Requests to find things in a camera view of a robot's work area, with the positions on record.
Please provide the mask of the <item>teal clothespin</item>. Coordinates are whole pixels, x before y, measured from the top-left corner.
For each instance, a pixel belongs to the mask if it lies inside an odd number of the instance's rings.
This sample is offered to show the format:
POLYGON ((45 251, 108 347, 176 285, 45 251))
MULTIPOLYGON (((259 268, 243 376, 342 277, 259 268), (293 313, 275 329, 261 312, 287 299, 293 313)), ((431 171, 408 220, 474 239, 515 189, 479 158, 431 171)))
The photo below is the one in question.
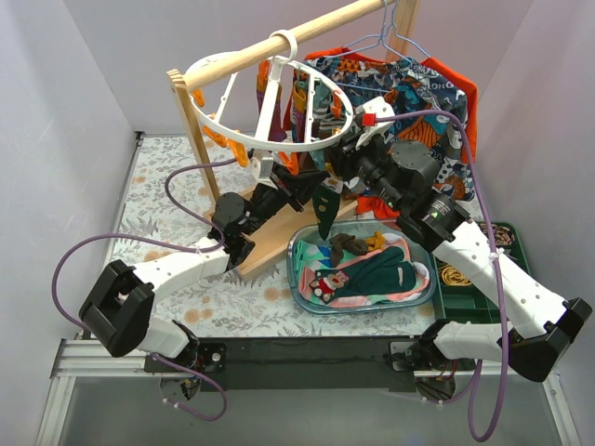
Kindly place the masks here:
POLYGON ((315 167, 320 171, 333 172, 332 165, 326 161, 323 149, 317 149, 310 152, 310 157, 315 167))

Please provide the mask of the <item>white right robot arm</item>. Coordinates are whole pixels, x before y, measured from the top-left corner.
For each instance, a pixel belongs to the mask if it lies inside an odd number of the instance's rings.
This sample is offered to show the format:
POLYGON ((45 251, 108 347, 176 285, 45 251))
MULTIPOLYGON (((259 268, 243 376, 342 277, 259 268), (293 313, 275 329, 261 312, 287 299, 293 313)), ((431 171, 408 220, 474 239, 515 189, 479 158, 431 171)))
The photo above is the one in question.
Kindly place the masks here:
POLYGON ((344 180, 359 178, 398 211, 401 231, 462 273, 505 318, 492 324, 440 319, 418 338, 410 361, 436 370, 459 359, 500 361, 530 381, 544 381, 591 315, 590 304, 551 292, 494 251, 488 227, 434 189, 441 166, 424 144, 387 146, 380 135, 362 147, 357 141, 343 137, 325 149, 334 173, 344 180))

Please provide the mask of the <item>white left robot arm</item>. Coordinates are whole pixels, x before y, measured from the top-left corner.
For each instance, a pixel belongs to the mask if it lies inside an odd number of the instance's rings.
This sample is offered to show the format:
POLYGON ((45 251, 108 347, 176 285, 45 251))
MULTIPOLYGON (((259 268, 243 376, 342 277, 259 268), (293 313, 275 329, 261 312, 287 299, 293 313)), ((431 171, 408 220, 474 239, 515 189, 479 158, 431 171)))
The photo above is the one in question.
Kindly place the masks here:
POLYGON ((199 339, 182 323, 153 316, 155 304, 241 265, 255 247, 249 235, 287 205, 301 211, 328 176, 325 171, 292 175, 275 165, 271 186, 257 185, 249 198, 220 195, 213 229, 189 251, 135 266, 121 260, 108 264, 79 310, 81 322, 115 358, 138 349, 165 357, 177 371, 189 371, 199 360, 199 339))

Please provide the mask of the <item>white round sock hanger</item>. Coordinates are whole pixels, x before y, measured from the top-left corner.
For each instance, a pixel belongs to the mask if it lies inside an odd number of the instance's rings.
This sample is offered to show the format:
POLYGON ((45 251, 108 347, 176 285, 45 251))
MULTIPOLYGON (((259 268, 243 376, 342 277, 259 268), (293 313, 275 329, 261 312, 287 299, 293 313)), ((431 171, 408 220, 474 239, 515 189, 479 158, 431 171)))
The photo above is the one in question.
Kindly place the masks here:
POLYGON ((249 48, 213 54, 197 60, 182 74, 186 90, 192 99, 192 106, 197 113, 201 125, 218 136, 225 138, 230 145, 242 144, 247 148, 260 149, 271 152, 303 152, 322 149, 333 144, 349 129, 353 112, 350 100, 331 79, 315 71, 306 64, 295 60, 298 50, 298 34, 294 31, 279 30, 270 37, 249 48), (228 103, 231 90, 237 74, 247 67, 267 61, 269 69, 266 71, 266 86, 262 105, 258 114, 255 134, 243 134, 220 122, 228 103), (305 111, 305 136, 300 143, 275 142, 269 139, 273 117, 276 111, 278 91, 281 85, 281 75, 284 68, 291 68, 308 75, 306 88, 307 108, 305 111), (203 111, 203 105, 196 99, 201 88, 210 85, 221 78, 228 78, 224 93, 219 99, 215 113, 203 111), (313 102, 316 96, 315 87, 324 85, 331 95, 331 107, 336 114, 345 119, 344 124, 329 138, 314 140, 311 136, 311 125, 314 122, 313 102))

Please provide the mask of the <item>purple yellow-cuff sock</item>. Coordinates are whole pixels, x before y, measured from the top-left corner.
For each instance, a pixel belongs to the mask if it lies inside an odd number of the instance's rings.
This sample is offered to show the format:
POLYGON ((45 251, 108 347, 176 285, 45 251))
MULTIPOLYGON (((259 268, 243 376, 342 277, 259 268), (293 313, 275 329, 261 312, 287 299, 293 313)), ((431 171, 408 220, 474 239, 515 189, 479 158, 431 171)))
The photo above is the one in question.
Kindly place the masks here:
MULTIPOLYGON (((258 112, 261 112, 266 86, 257 84, 258 112)), ((271 118, 269 141, 282 142, 286 139, 286 131, 281 121, 281 97, 283 89, 279 86, 271 118)))

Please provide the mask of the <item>small brown sock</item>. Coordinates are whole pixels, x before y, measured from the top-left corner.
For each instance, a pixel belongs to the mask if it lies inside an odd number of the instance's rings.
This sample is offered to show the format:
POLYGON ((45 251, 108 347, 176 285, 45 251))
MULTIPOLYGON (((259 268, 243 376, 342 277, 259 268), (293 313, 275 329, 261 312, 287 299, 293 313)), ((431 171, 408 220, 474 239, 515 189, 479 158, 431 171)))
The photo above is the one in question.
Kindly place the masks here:
POLYGON ((341 263, 344 252, 355 256, 364 256, 368 253, 368 244, 365 240, 357 239, 347 233, 339 233, 329 239, 330 242, 330 263, 336 267, 341 263))

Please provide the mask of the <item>reindeer sock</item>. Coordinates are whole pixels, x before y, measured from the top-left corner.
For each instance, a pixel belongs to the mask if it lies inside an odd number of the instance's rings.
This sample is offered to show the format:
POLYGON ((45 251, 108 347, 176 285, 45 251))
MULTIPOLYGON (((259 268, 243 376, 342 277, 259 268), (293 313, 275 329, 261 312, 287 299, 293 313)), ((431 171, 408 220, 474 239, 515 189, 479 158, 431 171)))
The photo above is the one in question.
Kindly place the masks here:
POLYGON ((344 287, 348 280, 349 276, 342 271, 328 272, 324 270, 315 274, 309 287, 315 296, 327 304, 335 298, 336 290, 344 287))

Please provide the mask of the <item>clear glass sock container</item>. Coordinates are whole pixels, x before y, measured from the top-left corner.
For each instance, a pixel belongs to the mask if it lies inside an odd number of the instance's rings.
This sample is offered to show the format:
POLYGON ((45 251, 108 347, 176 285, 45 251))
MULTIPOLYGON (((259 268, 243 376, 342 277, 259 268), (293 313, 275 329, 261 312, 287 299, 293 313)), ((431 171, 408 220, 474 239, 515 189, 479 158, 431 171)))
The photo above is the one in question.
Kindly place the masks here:
POLYGON ((288 244, 287 276, 296 303, 317 315, 421 305, 437 285, 430 254, 389 223, 343 221, 326 239, 316 226, 288 244))

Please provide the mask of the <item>dark teal sock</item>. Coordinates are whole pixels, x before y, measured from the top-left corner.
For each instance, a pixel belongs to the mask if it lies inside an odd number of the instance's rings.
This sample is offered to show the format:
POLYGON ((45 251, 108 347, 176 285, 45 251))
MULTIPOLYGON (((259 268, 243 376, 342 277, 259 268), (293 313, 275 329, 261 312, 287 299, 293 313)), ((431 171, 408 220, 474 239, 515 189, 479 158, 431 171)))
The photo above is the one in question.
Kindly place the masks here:
POLYGON ((391 295, 412 291, 416 287, 417 272, 412 263, 405 259, 405 252, 398 246, 388 247, 366 259, 349 266, 319 271, 342 271, 349 276, 344 287, 336 290, 331 301, 355 296, 391 295))

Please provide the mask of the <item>floral table mat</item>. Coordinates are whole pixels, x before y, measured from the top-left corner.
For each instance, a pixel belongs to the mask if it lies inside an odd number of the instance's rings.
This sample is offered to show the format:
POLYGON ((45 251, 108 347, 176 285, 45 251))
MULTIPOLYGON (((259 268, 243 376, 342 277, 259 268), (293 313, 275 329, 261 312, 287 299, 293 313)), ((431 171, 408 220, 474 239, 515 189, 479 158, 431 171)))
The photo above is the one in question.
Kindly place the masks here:
MULTIPOLYGON (((196 219, 211 206, 200 171, 168 175, 194 164, 185 137, 146 137, 125 194, 119 231, 190 246, 207 231, 196 219)), ((236 271, 188 286, 153 309, 154 316, 183 322, 198 336, 418 335, 435 319, 427 302, 411 308, 359 314, 315 315, 294 300, 281 260, 253 279, 236 271)))

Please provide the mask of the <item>yellow orange clothespin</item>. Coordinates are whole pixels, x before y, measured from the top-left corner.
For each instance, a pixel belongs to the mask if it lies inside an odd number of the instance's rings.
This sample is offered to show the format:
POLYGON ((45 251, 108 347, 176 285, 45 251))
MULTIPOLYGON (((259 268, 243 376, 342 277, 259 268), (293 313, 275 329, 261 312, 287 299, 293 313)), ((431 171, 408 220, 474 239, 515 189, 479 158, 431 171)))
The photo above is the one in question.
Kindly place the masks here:
POLYGON ((200 89, 192 91, 192 98, 194 99, 198 107, 204 107, 205 100, 203 97, 203 93, 200 89))

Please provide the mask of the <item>dark green compartment tray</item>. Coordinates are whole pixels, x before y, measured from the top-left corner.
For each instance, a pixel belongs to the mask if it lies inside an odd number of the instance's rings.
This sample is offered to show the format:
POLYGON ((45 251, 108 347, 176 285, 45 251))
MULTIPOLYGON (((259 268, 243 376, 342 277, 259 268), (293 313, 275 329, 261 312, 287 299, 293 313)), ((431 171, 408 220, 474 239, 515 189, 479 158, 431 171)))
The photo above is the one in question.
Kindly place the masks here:
POLYGON ((516 229, 509 224, 497 224, 509 231, 509 239, 496 243, 498 258, 492 251, 487 237, 487 225, 475 221, 463 222, 455 231, 451 242, 441 243, 434 256, 455 268, 494 305, 498 304, 495 263, 499 263, 507 319, 521 327, 534 319, 530 309, 533 282, 528 274, 527 262, 516 229))

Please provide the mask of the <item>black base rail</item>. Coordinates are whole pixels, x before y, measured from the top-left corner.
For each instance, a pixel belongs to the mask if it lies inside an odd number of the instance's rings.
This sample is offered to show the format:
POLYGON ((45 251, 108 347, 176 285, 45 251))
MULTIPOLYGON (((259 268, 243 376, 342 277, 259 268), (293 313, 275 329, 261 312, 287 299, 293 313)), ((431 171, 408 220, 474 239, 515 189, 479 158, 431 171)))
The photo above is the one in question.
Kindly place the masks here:
POLYGON ((414 372, 433 365, 417 337, 205 338, 198 371, 225 390, 357 389, 413 391, 414 372))

